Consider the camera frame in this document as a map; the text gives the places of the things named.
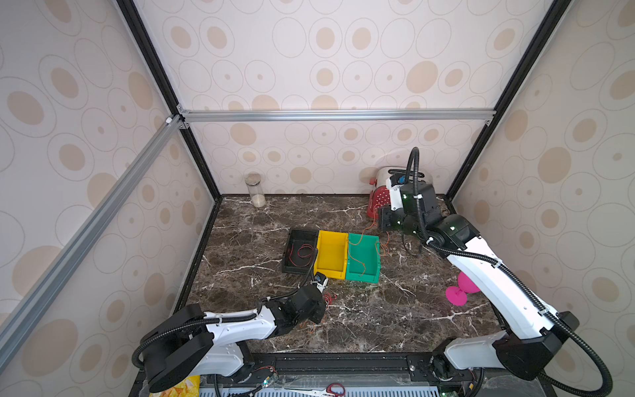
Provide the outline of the red handled scissors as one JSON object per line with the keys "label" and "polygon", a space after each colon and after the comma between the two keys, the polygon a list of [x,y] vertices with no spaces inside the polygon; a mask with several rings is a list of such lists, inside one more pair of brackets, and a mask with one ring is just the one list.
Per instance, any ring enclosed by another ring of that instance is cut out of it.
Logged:
{"label": "red handled scissors", "polygon": [[328,385],[324,390],[309,390],[306,395],[316,397],[344,397],[346,395],[346,388],[340,383],[332,383]]}

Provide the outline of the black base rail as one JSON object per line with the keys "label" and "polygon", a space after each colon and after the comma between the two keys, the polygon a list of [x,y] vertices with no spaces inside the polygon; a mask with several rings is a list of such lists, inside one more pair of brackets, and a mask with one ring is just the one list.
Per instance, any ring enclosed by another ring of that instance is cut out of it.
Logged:
{"label": "black base rail", "polygon": [[260,396],[305,396],[332,385],[345,396],[554,396],[543,380],[521,380],[506,370],[472,369],[451,380],[433,374],[428,353],[256,353],[246,380],[200,377],[202,396],[235,395],[271,385]]}

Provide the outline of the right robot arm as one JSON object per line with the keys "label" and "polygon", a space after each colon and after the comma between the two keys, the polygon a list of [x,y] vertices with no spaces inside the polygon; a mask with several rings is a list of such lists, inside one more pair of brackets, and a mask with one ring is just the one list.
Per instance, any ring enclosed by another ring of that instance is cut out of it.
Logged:
{"label": "right robot arm", "polygon": [[[448,338],[430,360],[433,375],[448,381],[459,371],[505,369],[523,380],[540,378],[577,396],[607,396],[614,387],[610,370],[593,348],[576,334],[571,312],[559,312],[539,298],[496,256],[480,232],[459,214],[443,215],[432,185],[417,177],[391,175],[372,180],[369,215],[382,231],[418,239],[458,268],[493,305],[503,324],[484,337]],[[581,390],[553,379],[544,371],[562,346],[571,341],[584,351],[601,376],[596,390]]]}

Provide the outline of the aluminium frame bar back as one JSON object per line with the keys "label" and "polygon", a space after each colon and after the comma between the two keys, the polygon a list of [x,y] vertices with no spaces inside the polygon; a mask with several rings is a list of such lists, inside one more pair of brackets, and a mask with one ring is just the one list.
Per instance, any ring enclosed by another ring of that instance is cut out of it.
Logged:
{"label": "aluminium frame bar back", "polygon": [[183,111],[185,122],[365,122],[424,120],[491,120],[494,109],[350,109]]}

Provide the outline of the black plastic bin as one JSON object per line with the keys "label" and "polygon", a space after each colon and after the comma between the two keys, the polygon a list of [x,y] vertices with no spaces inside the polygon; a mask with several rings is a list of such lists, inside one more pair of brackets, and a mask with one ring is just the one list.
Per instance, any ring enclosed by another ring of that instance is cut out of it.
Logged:
{"label": "black plastic bin", "polygon": [[317,239],[318,230],[291,229],[281,261],[281,271],[286,274],[305,275],[314,263]]}

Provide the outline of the green plastic bin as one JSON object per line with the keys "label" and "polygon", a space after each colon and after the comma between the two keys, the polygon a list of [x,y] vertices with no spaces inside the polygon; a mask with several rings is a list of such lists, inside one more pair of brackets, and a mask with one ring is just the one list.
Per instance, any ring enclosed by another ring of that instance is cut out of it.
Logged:
{"label": "green plastic bin", "polygon": [[377,284],[380,268],[380,239],[377,236],[350,233],[346,280]]}

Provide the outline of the red polka dot toaster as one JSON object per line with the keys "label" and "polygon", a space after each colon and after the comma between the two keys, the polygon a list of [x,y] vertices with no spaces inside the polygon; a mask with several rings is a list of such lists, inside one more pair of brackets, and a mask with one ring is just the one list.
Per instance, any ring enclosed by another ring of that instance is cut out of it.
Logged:
{"label": "red polka dot toaster", "polygon": [[[372,192],[370,193],[369,206],[367,209],[367,215],[372,217],[373,219],[378,219],[377,210],[381,205],[385,205],[388,203],[387,199],[387,188],[386,188],[386,180],[390,177],[391,174],[405,174],[403,184],[406,185],[408,183],[412,183],[412,176],[410,176],[410,180],[406,180],[406,170],[403,168],[395,168],[395,167],[384,167],[379,169],[375,178],[370,180],[370,184],[374,187]],[[433,180],[426,176],[423,172],[418,172],[418,182],[423,181],[425,183],[432,184]]]}

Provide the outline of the yellow snack bag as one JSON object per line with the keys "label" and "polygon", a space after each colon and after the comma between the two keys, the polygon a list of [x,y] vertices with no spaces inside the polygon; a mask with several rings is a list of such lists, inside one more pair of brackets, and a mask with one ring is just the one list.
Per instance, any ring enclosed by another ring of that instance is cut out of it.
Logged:
{"label": "yellow snack bag", "polygon": [[150,393],[150,397],[199,397],[200,376],[193,375],[182,380],[170,389],[162,392]]}

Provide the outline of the pink plastic goblet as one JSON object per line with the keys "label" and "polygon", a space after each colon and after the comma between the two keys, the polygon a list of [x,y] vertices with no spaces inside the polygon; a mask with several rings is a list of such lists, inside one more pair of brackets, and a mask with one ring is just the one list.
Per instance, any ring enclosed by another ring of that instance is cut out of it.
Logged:
{"label": "pink plastic goblet", "polygon": [[469,294],[479,293],[481,289],[464,273],[457,277],[457,286],[446,288],[446,298],[455,306],[464,306],[468,301]]}

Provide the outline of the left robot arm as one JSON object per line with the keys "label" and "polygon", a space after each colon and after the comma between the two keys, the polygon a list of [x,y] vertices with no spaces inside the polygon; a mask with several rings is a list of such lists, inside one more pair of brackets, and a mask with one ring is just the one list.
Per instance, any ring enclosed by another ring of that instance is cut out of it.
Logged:
{"label": "left robot arm", "polygon": [[321,273],[294,292],[264,298],[255,309],[218,314],[189,304],[148,332],[132,353],[151,393],[162,392],[191,375],[219,375],[241,382],[255,370],[246,343],[281,337],[309,320],[320,324],[326,312]]}

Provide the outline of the glass jar with lid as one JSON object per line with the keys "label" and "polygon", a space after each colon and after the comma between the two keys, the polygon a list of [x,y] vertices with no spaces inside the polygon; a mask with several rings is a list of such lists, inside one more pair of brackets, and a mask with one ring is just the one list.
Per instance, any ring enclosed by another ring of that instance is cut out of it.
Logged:
{"label": "glass jar with lid", "polygon": [[266,197],[261,185],[262,176],[257,172],[250,172],[245,176],[245,183],[251,197],[251,203],[256,208],[266,205]]}

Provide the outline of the aluminium frame bar left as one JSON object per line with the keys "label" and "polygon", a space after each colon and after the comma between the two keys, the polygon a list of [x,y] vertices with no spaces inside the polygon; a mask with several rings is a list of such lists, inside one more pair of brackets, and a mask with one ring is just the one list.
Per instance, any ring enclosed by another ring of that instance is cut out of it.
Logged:
{"label": "aluminium frame bar left", "polygon": [[33,329],[41,321],[71,276],[104,233],[160,155],[173,133],[183,126],[179,114],[170,117],[144,147],[139,156],[116,181],[106,197],[86,219],[82,227],[61,249],[49,268],[28,291],[1,329],[1,370],[4,372]]}

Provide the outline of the aluminium frame bar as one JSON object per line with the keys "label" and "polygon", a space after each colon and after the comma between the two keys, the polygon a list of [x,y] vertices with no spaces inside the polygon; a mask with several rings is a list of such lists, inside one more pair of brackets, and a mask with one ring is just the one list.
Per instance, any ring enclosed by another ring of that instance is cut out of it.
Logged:
{"label": "aluminium frame bar", "polygon": [[350,109],[183,111],[185,122],[365,122],[424,120],[491,120],[494,109]]}
{"label": "aluminium frame bar", "polygon": [[104,233],[160,155],[173,133],[183,126],[179,114],[170,117],[144,147],[139,156],[116,181],[106,197],[86,219],[82,227],[61,249],[49,268],[28,291],[1,329],[1,370],[4,372],[33,329],[41,321],[71,276]]}

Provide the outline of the yellow plastic bin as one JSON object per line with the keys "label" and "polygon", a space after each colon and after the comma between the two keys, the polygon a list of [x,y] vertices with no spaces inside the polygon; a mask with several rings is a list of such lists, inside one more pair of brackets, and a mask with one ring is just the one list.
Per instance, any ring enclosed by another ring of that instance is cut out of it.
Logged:
{"label": "yellow plastic bin", "polygon": [[345,280],[348,263],[348,240],[348,233],[320,231],[317,240],[314,274],[322,273],[329,279]]}

